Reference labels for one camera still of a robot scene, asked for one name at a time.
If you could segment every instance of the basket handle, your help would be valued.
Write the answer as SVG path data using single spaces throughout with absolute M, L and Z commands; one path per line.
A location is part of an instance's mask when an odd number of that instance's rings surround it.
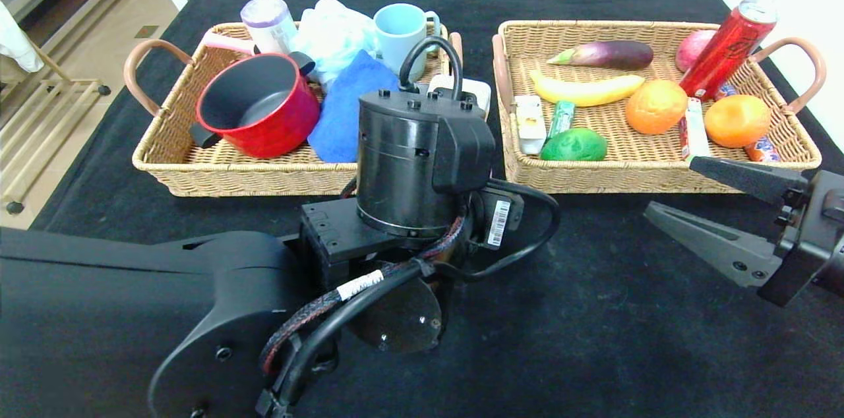
M 193 65 L 193 59 L 190 55 L 181 51 L 181 49 L 177 46 L 161 39 L 145 40 L 144 42 L 136 45 L 135 48 L 129 52 L 129 57 L 126 57 L 126 63 L 123 64 L 123 82 L 141 106 L 144 106 L 144 108 L 146 108 L 153 117 L 156 117 L 160 111 L 159 105 L 147 96 L 141 86 L 138 85 L 138 79 L 136 78 L 138 64 L 141 63 L 141 59 L 144 58 L 144 56 L 147 55 L 153 47 L 163 47 L 167 49 L 169 53 L 178 57 L 178 60 L 183 61 L 186 65 Z
M 756 52 L 756 54 L 751 55 L 750 60 L 759 63 L 759 61 L 765 59 L 768 55 L 771 55 L 773 51 L 784 45 L 798 46 L 802 49 L 802 51 L 806 52 L 806 55 L 808 55 L 808 58 L 810 58 L 812 64 L 814 65 L 814 82 L 812 82 L 805 93 L 796 97 L 796 99 L 794 99 L 794 101 L 789 103 L 786 107 L 789 111 L 797 113 L 798 111 L 801 111 L 811 97 L 815 96 L 815 94 L 818 93 L 818 90 L 824 86 L 824 82 L 826 81 L 826 62 L 824 61 L 824 58 L 821 57 L 817 47 L 815 47 L 811 42 L 808 42 L 808 40 L 801 39 L 800 37 L 786 37 L 785 39 L 780 39 L 765 49 Z
M 498 99 L 507 113 L 513 111 L 513 83 L 510 78 L 510 66 L 504 54 L 504 39 L 500 34 L 492 36 L 492 69 L 495 72 L 495 85 L 498 87 Z
M 448 41 L 454 47 L 454 51 L 458 54 L 458 59 L 460 59 L 460 65 L 464 64 L 464 38 L 460 35 L 460 33 L 453 32 L 448 35 Z

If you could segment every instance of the cable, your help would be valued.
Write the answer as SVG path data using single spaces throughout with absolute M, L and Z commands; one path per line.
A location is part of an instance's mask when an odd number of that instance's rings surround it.
M 346 187 L 343 188 L 344 192 L 353 190 L 353 187 L 356 184 L 356 179 L 352 179 Z M 459 210 L 458 217 L 452 222 L 451 227 L 446 232 L 443 237 L 439 240 L 435 241 L 422 250 L 417 256 L 418 258 L 428 259 L 433 258 L 436 255 L 439 255 L 442 252 L 445 252 L 448 248 L 450 248 L 456 241 L 464 228 L 465 221 L 466 221 L 466 211 L 467 208 L 465 205 L 461 205 Z M 399 264 L 388 264 L 380 269 L 384 278 L 387 278 L 391 274 L 394 274 L 395 271 L 398 269 Z M 275 355 L 278 354 L 278 351 L 281 349 L 284 341 L 289 339 L 293 333 L 298 331 L 304 325 L 308 324 L 308 322 L 313 321 L 322 314 L 327 313 L 329 310 L 337 306 L 338 304 L 342 303 L 343 300 L 340 297 L 340 293 L 337 292 L 337 289 L 332 289 L 332 291 L 326 292 L 322 295 L 322 297 L 316 298 L 316 300 L 309 302 L 304 307 L 299 308 L 299 310 L 293 314 L 287 321 L 284 322 L 281 327 L 279 327 L 275 333 L 266 341 L 261 354 L 258 356 L 258 363 L 261 365 L 261 370 L 266 374 L 269 375 L 272 373 L 272 364 L 275 361 Z
M 387 264 L 380 269 L 380 273 L 384 275 L 385 279 L 389 278 L 392 274 L 397 273 L 400 268 L 399 265 L 400 264 Z M 322 297 L 316 298 L 316 300 L 299 308 L 299 310 L 293 314 L 293 316 L 290 316 L 287 321 L 284 321 L 284 324 L 281 325 L 281 327 L 278 328 L 266 341 L 261 354 L 258 356 L 258 363 L 261 365 L 261 370 L 266 375 L 272 373 L 272 364 L 275 361 L 275 355 L 278 354 L 278 351 L 281 349 L 284 341 L 289 339 L 289 337 L 302 328 L 302 326 L 308 324 L 308 322 L 313 321 L 316 318 L 319 318 L 319 316 L 327 313 L 329 310 L 342 302 L 343 298 L 340 297 L 340 292 L 338 292 L 335 288 L 332 289 L 332 291 L 326 292 L 322 295 Z
M 515 262 L 521 260 L 525 256 L 532 253 L 534 250 L 542 246 L 543 243 L 546 243 L 546 241 L 548 241 L 549 238 L 554 235 L 554 232 L 556 232 L 557 228 L 560 226 L 560 205 L 557 204 L 557 201 L 555 201 L 552 196 L 549 196 L 546 193 L 533 189 L 533 187 L 507 183 L 507 181 L 501 181 L 495 178 L 489 179 L 487 184 L 488 186 L 494 187 L 495 189 L 518 193 L 524 196 L 530 196 L 530 198 L 535 198 L 540 202 L 544 202 L 551 211 L 551 223 L 549 223 L 548 227 L 545 229 L 542 235 L 540 235 L 536 240 L 532 241 L 530 244 L 525 245 L 525 247 L 522 247 L 518 251 L 504 256 L 504 258 L 498 260 L 497 262 L 494 262 L 494 264 L 489 265 L 489 267 L 485 268 L 482 271 L 467 273 L 466 271 L 463 271 L 460 268 L 456 268 L 454 265 L 447 264 L 446 262 L 434 262 L 434 267 L 437 269 L 437 273 L 443 274 L 455 280 L 465 281 L 467 283 L 484 280 L 488 278 L 489 275 L 494 274 L 495 272 L 498 272 L 503 268 L 514 264 Z
M 280 403 L 295 403 L 302 379 L 305 378 L 305 373 L 311 366 L 311 362 L 313 362 L 323 342 L 334 337 L 340 331 L 340 328 L 349 324 L 352 319 L 356 318 L 356 316 L 361 314 L 367 307 L 372 306 L 380 298 L 385 297 L 390 291 L 422 274 L 418 262 L 409 261 L 399 265 L 401 267 L 398 268 L 397 273 L 389 278 L 385 278 L 376 285 L 364 289 L 364 291 L 350 299 L 343 307 L 340 307 L 337 312 L 329 316 L 313 334 L 308 336 L 308 339 L 302 343 L 301 349 L 299 349 L 299 352 L 293 358 L 293 363 L 290 364 L 286 379 L 284 379 L 281 390 L 278 392 L 278 401 Z
M 430 45 L 439 45 L 443 51 L 448 55 L 448 59 L 452 62 L 452 72 L 454 76 L 454 84 L 452 85 L 452 93 L 455 100 L 460 100 L 460 94 L 464 91 L 464 67 L 460 61 L 460 57 L 456 53 L 454 47 L 447 40 L 439 36 L 427 36 L 420 40 L 410 49 L 407 57 L 404 57 L 402 68 L 398 71 L 398 86 L 404 91 L 414 91 L 415 86 L 410 79 L 410 69 L 413 66 L 413 61 L 416 57 L 422 54 L 422 51 Z
M 352 177 L 352 180 L 340 191 L 340 198 L 350 198 L 355 189 L 358 189 L 358 177 L 356 176 Z

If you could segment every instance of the orange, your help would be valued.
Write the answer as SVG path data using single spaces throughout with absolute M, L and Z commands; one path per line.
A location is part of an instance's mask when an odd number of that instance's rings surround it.
M 741 148 L 768 133 L 771 109 L 754 96 L 729 96 L 715 102 L 703 115 L 709 139 L 726 148 Z
M 670 80 L 644 82 L 625 108 L 627 123 L 642 134 L 662 134 L 685 114 L 688 97 Z

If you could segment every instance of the black table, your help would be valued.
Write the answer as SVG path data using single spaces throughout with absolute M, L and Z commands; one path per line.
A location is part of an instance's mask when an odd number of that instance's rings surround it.
M 190 53 L 206 28 L 238 20 L 246 1 L 190 0 L 163 38 Z M 316 0 L 286 1 L 299 16 Z M 507 19 L 720 22 L 729 10 L 721 0 L 340 1 L 369 15 L 393 1 L 436 10 L 464 37 L 467 76 L 489 84 L 491 36 Z M 791 99 L 775 67 L 763 65 Z M 170 55 L 153 53 L 138 80 L 163 100 L 180 72 Z M 495 106 L 489 124 L 500 133 Z M 822 167 L 844 173 L 817 121 L 808 112 L 800 119 Z M 296 230 L 298 206 L 317 200 L 174 198 L 130 161 L 149 122 L 121 92 L 33 228 L 136 243 L 227 229 L 282 235 Z M 497 169 L 501 177 L 500 158 Z M 437 349 L 383 355 L 347 334 L 340 369 L 305 395 L 297 416 L 844 415 L 844 301 L 810 288 L 789 308 L 774 307 L 642 217 L 656 199 L 771 237 L 771 208 L 747 196 L 557 198 L 555 238 L 530 261 L 459 289 Z

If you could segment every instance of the light blue mug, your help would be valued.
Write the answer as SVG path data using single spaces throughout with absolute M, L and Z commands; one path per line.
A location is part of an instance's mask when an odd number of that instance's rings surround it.
M 379 9 L 373 19 L 378 34 L 380 58 L 395 75 L 398 75 L 398 71 L 402 68 L 404 58 L 410 53 L 410 49 L 417 42 L 425 39 L 428 19 L 434 20 L 434 35 L 439 36 L 440 34 L 440 16 L 437 16 L 437 13 L 433 11 L 422 11 L 413 4 L 390 4 Z M 431 47 L 428 52 L 436 49 L 436 47 Z M 410 81 L 419 80 L 424 72 L 425 52 L 413 61 L 413 66 L 410 69 Z

